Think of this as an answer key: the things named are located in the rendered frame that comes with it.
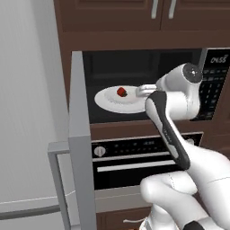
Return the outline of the white round plate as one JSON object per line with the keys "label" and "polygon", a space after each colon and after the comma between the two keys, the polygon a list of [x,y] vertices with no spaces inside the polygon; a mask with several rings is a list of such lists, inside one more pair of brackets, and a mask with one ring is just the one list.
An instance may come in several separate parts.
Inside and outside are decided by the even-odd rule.
{"label": "white round plate", "polygon": [[[117,95],[117,90],[123,87],[127,91],[126,97]],[[135,114],[145,111],[146,97],[136,97],[136,86],[117,85],[105,88],[94,96],[96,104],[106,111],[120,114]]]}

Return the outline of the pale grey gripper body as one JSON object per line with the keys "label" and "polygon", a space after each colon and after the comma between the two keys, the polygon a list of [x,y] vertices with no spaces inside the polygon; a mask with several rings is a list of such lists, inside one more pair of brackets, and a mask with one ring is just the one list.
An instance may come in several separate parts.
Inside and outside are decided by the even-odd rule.
{"label": "pale grey gripper body", "polygon": [[147,97],[157,89],[155,84],[143,84],[136,89],[136,97]]}

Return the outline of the brown cupboard door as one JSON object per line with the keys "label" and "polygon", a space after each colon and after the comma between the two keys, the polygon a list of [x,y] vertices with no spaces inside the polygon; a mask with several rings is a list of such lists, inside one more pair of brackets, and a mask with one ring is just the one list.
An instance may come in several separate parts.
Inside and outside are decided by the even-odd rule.
{"label": "brown cupboard door", "polygon": [[54,0],[63,32],[159,31],[164,0]]}
{"label": "brown cupboard door", "polygon": [[230,30],[230,0],[177,0],[173,19],[171,0],[164,0],[162,31]]}

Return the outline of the black microwave oven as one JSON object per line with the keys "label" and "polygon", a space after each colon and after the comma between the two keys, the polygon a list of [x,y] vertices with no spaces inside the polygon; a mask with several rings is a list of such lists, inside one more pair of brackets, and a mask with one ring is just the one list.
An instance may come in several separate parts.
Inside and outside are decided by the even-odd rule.
{"label": "black microwave oven", "polygon": [[197,120],[212,119],[230,68],[230,48],[85,51],[83,53],[89,120],[92,124],[145,120],[144,112],[118,114],[96,104],[95,95],[108,87],[154,84],[177,66],[192,63],[203,73]]}

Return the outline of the black built-in oven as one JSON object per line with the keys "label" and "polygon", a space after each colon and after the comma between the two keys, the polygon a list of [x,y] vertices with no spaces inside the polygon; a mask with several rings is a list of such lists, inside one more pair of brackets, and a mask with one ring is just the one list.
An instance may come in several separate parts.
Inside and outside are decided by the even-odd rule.
{"label": "black built-in oven", "polygon": [[[98,157],[93,153],[103,146],[106,153]],[[92,142],[93,180],[95,190],[137,186],[147,176],[180,171],[177,164],[137,168],[112,172],[97,172],[97,167],[122,164],[141,164],[173,160],[160,136],[127,137]]]}

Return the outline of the grey microwave door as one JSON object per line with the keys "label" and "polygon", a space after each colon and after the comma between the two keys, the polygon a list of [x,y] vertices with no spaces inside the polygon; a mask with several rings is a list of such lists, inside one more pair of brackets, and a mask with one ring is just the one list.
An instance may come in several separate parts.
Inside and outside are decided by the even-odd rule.
{"label": "grey microwave door", "polygon": [[68,143],[81,230],[97,230],[91,131],[81,51],[73,51],[71,58]]}

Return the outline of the brown drawer front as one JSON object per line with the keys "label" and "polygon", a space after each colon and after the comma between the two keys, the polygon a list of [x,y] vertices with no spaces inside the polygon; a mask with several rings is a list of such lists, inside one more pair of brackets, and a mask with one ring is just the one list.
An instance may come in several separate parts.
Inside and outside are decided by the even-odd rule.
{"label": "brown drawer front", "polygon": [[149,215],[150,210],[150,207],[144,207],[97,213],[97,230],[138,230],[141,223],[123,223],[123,220],[145,218]]}

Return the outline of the white fridge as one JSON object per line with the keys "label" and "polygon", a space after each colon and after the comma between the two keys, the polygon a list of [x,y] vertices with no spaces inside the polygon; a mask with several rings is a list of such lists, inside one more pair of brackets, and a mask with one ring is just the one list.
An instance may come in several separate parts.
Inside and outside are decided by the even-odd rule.
{"label": "white fridge", "polygon": [[67,136],[53,0],[0,0],[0,214],[57,205],[48,145]]}

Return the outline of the silver oven knob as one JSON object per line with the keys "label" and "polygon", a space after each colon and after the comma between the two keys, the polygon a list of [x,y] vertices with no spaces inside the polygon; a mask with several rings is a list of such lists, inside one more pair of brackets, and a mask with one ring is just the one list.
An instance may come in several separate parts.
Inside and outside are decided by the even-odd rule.
{"label": "silver oven knob", "polygon": [[104,154],[106,153],[106,149],[103,146],[97,146],[94,150],[93,153],[98,156],[98,157],[103,157]]}

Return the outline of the red bell pepper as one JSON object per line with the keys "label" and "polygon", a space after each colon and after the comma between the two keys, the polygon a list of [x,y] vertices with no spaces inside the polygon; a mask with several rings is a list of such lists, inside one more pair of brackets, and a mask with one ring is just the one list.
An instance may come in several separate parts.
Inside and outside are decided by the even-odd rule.
{"label": "red bell pepper", "polygon": [[127,94],[127,91],[123,87],[120,87],[117,90],[117,95],[120,97],[126,97],[128,94]]}

